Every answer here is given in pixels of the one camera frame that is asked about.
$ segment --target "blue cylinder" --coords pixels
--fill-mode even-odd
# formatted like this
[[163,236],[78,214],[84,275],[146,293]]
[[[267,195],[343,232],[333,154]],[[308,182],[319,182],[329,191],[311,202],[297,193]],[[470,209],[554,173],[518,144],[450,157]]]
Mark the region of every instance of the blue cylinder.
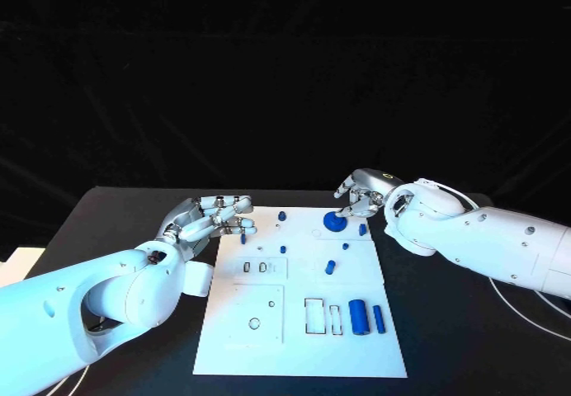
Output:
[[383,315],[381,314],[381,307],[378,305],[372,306],[372,312],[375,314],[375,322],[378,323],[378,332],[383,334],[386,329],[383,328]]
[[337,233],[344,230],[347,219],[344,217],[336,217],[336,212],[329,212],[323,216],[323,225],[329,231]]
[[327,268],[324,268],[324,273],[330,275],[334,269],[336,269],[336,262],[330,260],[330,262],[327,263]]
[[366,318],[365,302],[360,299],[353,299],[349,302],[350,312],[350,326],[353,327],[353,334],[363,336],[370,333],[369,320]]

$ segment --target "blue round block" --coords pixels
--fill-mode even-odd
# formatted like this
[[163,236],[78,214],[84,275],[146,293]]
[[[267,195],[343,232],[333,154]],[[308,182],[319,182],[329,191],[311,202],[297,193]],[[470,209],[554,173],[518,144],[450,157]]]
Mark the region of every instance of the blue round block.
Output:
[[334,269],[336,269],[336,262],[330,260],[330,262],[327,263],[327,267],[324,268],[324,273],[330,275]]
[[344,217],[336,217],[336,212],[329,212],[323,217],[323,225],[329,231],[337,233],[344,230],[347,219]]
[[365,302],[360,299],[353,299],[349,302],[349,312],[350,312],[350,326],[353,329],[353,334],[356,336],[363,336],[370,333],[369,320],[366,318],[366,308]]

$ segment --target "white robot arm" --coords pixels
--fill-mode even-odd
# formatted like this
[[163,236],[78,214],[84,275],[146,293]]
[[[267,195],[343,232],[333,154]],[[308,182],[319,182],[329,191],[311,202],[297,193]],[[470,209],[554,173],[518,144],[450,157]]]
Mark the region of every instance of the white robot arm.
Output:
[[189,260],[210,236],[255,233],[251,211],[248,196],[187,199],[153,241],[0,289],[0,394],[39,392],[167,320],[180,293],[208,295],[213,268]]
[[[421,256],[435,252],[454,264],[528,289],[571,298],[568,227],[526,214],[479,208],[450,187],[419,179],[405,184],[391,174],[357,169],[336,190],[350,192],[337,217],[369,217],[383,206],[385,232]],[[458,198],[471,209],[466,210]]]

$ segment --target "robotic hand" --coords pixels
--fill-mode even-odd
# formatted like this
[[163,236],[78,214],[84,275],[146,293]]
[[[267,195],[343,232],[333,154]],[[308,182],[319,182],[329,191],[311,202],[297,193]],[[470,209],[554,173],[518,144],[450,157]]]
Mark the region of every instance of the robotic hand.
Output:
[[0,289],[0,394],[39,392],[167,320],[180,293],[208,295],[213,268],[189,260],[209,237],[255,233],[252,210],[249,196],[187,199],[153,241]]
[[385,233],[409,252],[431,256],[438,251],[454,264],[493,279],[571,299],[568,227],[507,210],[479,208],[437,182],[404,183],[372,169],[349,175],[334,197],[346,191],[350,205],[336,217],[370,217],[383,206]]

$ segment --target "black table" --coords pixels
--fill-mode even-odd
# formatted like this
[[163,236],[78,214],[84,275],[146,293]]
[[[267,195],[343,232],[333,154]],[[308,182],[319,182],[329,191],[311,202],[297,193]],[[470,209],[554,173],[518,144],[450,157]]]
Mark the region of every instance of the black table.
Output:
[[[330,191],[96,187],[79,201],[29,276],[134,248],[153,239],[164,215],[183,199],[219,194],[249,194],[254,204],[265,206],[340,205]],[[382,215],[369,222],[408,379],[193,375],[208,299],[182,295],[170,319],[91,366],[75,394],[568,395],[571,342],[516,316],[487,278],[438,254],[408,253],[383,234]],[[212,239],[199,261],[215,264],[218,243]],[[510,285],[500,290],[531,319],[571,335],[571,323],[531,290]],[[56,394],[66,394],[76,381],[78,374]]]

